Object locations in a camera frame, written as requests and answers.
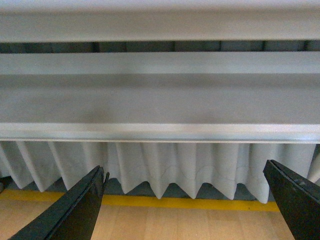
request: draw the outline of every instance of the wooden floor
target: wooden floor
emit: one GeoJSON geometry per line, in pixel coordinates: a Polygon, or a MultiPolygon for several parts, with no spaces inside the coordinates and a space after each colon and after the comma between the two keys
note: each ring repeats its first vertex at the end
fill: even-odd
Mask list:
{"type": "MultiPolygon", "coordinates": [[[[0,240],[52,202],[0,200],[0,240]]],[[[294,240],[279,212],[102,205],[93,240],[294,240]]]]}

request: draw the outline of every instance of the curtain fold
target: curtain fold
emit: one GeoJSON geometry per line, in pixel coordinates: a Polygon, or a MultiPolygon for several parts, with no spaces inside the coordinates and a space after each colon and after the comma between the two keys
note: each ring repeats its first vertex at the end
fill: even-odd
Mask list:
{"type": "Polygon", "coordinates": [[[266,203],[269,186],[263,169],[274,159],[307,177],[315,144],[273,143],[142,143],[142,142],[0,142],[0,174],[19,188],[35,182],[45,191],[62,177],[67,189],[96,165],[117,178],[124,193],[148,181],[157,198],[170,183],[196,198],[210,183],[233,199],[237,184],[245,184],[266,203]]]}

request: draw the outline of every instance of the black plastic object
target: black plastic object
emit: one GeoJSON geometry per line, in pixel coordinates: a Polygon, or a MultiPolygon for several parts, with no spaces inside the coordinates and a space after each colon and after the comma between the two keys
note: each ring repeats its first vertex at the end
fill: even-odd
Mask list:
{"type": "Polygon", "coordinates": [[[264,175],[294,239],[320,239],[320,187],[275,160],[264,175]]]}
{"type": "Polygon", "coordinates": [[[10,240],[90,240],[108,178],[95,167],[10,240]]]}

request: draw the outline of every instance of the yellow stripe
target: yellow stripe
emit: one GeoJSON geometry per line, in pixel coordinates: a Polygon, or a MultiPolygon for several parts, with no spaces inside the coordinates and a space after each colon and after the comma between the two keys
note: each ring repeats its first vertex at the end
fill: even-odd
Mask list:
{"type": "MultiPolygon", "coordinates": [[[[0,194],[0,200],[55,202],[62,195],[62,192],[39,192],[5,189],[0,194]]],[[[190,199],[172,197],[163,197],[161,199],[157,199],[156,197],[150,196],[104,195],[102,198],[102,205],[279,212],[279,208],[275,202],[268,202],[267,204],[263,204],[258,201],[190,199]]]]}

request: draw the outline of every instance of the white curtain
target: white curtain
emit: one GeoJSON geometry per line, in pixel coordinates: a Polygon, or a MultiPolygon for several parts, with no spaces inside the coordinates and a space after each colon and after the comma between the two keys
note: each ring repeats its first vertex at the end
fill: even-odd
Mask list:
{"type": "Polygon", "coordinates": [[[311,163],[308,179],[320,186],[320,153],[311,163]]]}
{"type": "Polygon", "coordinates": [[[125,143],[2,141],[0,174],[19,188],[35,182],[45,191],[62,177],[67,189],[100,165],[124,193],[148,181],[157,198],[177,183],[191,198],[210,183],[233,199],[238,183],[262,203],[269,186],[263,169],[274,159],[307,177],[315,144],[125,143]]]}

